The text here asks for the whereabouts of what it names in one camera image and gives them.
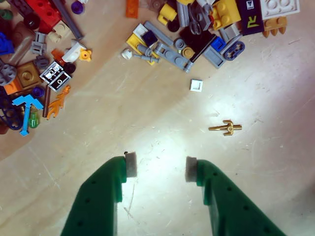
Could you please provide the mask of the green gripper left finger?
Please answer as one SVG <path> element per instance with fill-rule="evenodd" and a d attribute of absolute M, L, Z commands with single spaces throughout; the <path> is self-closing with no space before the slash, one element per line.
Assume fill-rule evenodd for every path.
<path fill-rule="evenodd" d="M 62 236 L 116 236 L 122 184 L 137 176 L 136 153 L 106 161 L 79 188 Z"/>

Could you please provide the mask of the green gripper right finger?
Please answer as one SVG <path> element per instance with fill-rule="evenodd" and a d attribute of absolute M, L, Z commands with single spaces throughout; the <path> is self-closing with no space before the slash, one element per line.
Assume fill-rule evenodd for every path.
<path fill-rule="evenodd" d="M 238 186 L 215 164 L 186 158 L 186 181 L 202 187 L 214 236 L 284 236 Z"/>

